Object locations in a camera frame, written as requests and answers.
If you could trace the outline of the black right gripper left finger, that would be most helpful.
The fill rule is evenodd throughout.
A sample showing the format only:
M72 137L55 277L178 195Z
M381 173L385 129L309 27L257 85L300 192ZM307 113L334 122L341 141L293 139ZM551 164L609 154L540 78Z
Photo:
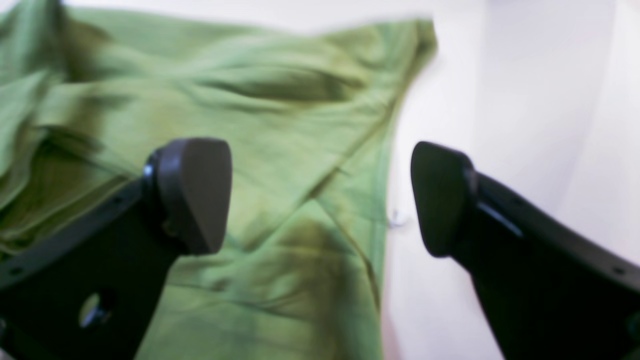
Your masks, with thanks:
M184 255L224 241L229 144L174 139L140 178L1 264L1 351L14 360L132 360Z

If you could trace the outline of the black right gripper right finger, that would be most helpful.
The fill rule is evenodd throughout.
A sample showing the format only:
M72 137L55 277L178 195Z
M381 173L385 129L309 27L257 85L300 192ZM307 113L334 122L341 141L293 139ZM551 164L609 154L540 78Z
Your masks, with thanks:
M506 360L637 360L639 267L585 239L455 149L410 162L423 245L471 278Z

